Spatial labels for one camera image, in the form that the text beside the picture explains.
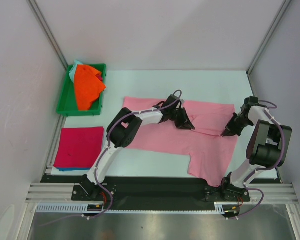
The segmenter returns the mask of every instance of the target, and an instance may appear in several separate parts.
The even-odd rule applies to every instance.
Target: purple cable
[[[124,120],[124,119],[126,119],[126,118],[128,118],[128,117],[130,117],[130,116],[132,116],[132,115],[145,114],[145,113],[150,113],[150,112],[157,112],[157,111],[161,111],[161,110],[164,110],[164,109],[166,109],[166,108],[171,107],[173,104],[175,104],[177,101],[179,101],[180,98],[181,98],[181,96],[182,96],[182,91],[181,91],[181,90],[176,90],[176,91],[173,93],[173,95],[175,95],[177,92],[180,92],[179,97],[178,97],[173,103],[169,104],[168,106],[161,107],[161,108],[158,108],[158,109],[155,109],[155,110],[135,111],[135,112],[129,113],[128,115],[125,115],[125,116],[123,116],[122,118],[120,118],[120,119],[119,119],[119,120],[111,127],[111,129],[110,129],[109,132],[108,132],[108,137],[107,137],[108,147],[110,148],[110,145],[111,145],[111,142],[110,142],[110,135],[111,135],[112,131],[114,130],[114,128],[115,128],[119,123],[121,123],[122,120]],[[95,216],[93,216],[93,217],[90,217],[90,219],[96,219],[96,218],[102,216],[103,214],[105,214],[105,213],[112,207],[112,205],[113,205],[113,203],[114,203],[114,197],[112,196],[111,192],[110,192],[108,189],[106,189],[104,186],[102,186],[102,184],[98,181],[98,178],[97,178],[97,169],[98,169],[99,163],[100,163],[102,157],[106,154],[106,152],[108,151],[109,148],[106,148],[106,149],[104,150],[104,152],[102,152],[101,156],[99,157],[98,161],[97,161],[96,164],[95,164],[94,179],[95,179],[95,181],[96,181],[96,184],[98,184],[98,186],[99,186],[100,188],[102,188],[102,189],[110,196],[110,204],[109,204],[109,206],[107,207],[106,210],[104,210],[104,211],[98,213],[98,215],[95,215]],[[62,217],[62,218],[59,218],[59,219],[56,219],[56,220],[53,220],[53,221],[50,221],[50,222],[41,224],[41,225],[39,225],[39,226],[40,226],[40,227],[44,227],[44,226],[47,226],[47,225],[50,225],[50,224],[54,224],[54,223],[56,223],[56,222],[58,222],[58,221],[61,221],[61,220],[64,220],[64,219],[73,218],[73,217],[82,217],[82,215],[81,215],[81,214],[73,214],[73,215],[65,216],[65,217]]]
[[[267,106],[266,108],[267,109],[277,109],[278,106],[275,105],[273,102],[270,102],[270,101],[265,101],[265,100],[259,100],[260,103],[267,103],[267,104],[270,104],[272,106]]]
[[[269,101],[262,101],[262,102],[265,102],[265,103],[269,103],[269,104],[272,104],[273,107],[269,107],[269,108],[272,108],[272,109],[276,109],[277,108],[277,105],[273,104],[272,102],[269,102]],[[285,139],[285,134],[284,134],[284,131],[282,129],[282,127],[279,125],[279,123],[270,115],[270,113],[267,111],[267,109],[263,110],[264,114],[270,119],[271,122],[273,122],[276,127],[279,129],[279,132],[280,132],[280,135],[281,135],[281,141],[282,141],[282,146],[281,146],[281,152],[280,152],[280,155],[279,155],[279,158],[278,160],[275,162],[275,164],[271,167],[266,167],[266,168],[257,168],[255,171],[259,171],[259,170],[262,170],[262,171],[269,171],[269,170],[272,170],[272,169],[275,169],[281,162],[284,154],[285,154],[285,148],[286,148],[286,139]],[[257,203],[257,205],[255,205],[252,209],[250,209],[249,211],[247,212],[244,212],[242,214],[239,215],[239,217],[241,216],[244,216],[244,215],[247,215],[248,213],[251,213],[253,210],[255,210],[257,207],[260,206],[260,204],[262,203],[262,201],[264,200],[265,198],[265,194],[262,190],[258,189],[258,188],[248,188],[246,186],[246,182],[255,174],[255,171],[251,172],[243,181],[243,186],[244,188],[247,190],[247,191],[258,191],[261,193],[261,199],[260,201]]]

